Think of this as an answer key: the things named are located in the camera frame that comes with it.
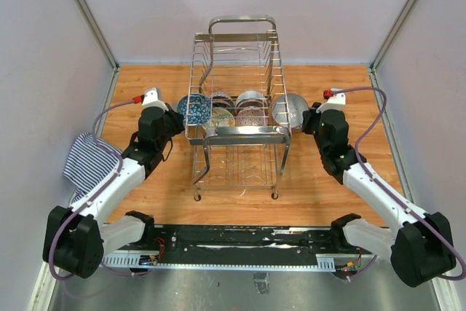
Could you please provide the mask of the red ikat pattern bowl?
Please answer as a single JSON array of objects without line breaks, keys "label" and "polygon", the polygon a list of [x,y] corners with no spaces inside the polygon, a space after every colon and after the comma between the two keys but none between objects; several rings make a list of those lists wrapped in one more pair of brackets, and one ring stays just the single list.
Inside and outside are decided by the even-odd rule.
[{"label": "red ikat pattern bowl", "polygon": [[236,116],[236,126],[267,126],[268,116],[264,109],[259,107],[246,107],[241,109]]}]

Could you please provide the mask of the black dotted hexagon bowl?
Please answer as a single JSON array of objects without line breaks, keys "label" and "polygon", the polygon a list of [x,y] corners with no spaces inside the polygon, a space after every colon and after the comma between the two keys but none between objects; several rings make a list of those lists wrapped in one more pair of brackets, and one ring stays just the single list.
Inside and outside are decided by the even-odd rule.
[{"label": "black dotted hexagon bowl", "polygon": [[302,129],[303,112],[309,109],[306,100],[295,93],[281,95],[272,103],[272,118],[283,127]]}]

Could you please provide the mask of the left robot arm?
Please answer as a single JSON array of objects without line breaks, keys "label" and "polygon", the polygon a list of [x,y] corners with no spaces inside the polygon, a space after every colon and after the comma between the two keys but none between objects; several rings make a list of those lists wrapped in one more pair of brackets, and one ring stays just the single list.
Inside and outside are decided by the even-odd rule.
[{"label": "left robot arm", "polygon": [[145,107],[128,147],[116,153],[116,165],[75,205],[55,206],[47,217],[42,258],[52,276],[64,281],[88,278],[103,257],[127,245],[146,250],[157,243],[154,218],[138,211],[107,224],[108,215],[159,163],[173,137],[184,131],[183,117],[170,105]]}]

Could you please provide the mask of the yellow rim leaf bowl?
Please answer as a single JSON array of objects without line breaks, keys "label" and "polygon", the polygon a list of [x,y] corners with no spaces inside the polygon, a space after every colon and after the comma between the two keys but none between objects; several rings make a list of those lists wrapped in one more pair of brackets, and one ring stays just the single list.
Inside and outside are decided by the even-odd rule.
[{"label": "yellow rim leaf bowl", "polygon": [[225,108],[214,107],[211,111],[210,119],[202,125],[204,130],[215,127],[235,127],[236,122],[234,115]]}]

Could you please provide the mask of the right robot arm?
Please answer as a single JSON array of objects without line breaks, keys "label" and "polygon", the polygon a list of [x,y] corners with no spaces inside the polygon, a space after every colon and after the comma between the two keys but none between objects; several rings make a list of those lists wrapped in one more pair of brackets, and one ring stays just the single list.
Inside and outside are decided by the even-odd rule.
[{"label": "right robot arm", "polygon": [[339,253],[357,247],[387,260],[410,287],[447,278],[459,262],[449,220],[439,212],[428,213],[394,190],[349,144],[344,112],[321,106],[314,103],[303,112],[303,132],[313,136],[326,173],[362,198],[386,224],[378,227],[355,213],[342,216],[331,223],[331,247]]}]

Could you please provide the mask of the blue triangle pattern bowl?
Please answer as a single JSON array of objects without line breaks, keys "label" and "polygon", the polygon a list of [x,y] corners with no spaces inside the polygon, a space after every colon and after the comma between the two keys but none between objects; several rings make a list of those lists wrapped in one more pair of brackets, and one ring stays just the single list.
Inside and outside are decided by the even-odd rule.
[{"label": "blue triangle pattern bowl", "polygon": [[210,120],[210,99],[202,94],[186,95],[179,100],[176,111],[185,125],[203,125]]}]

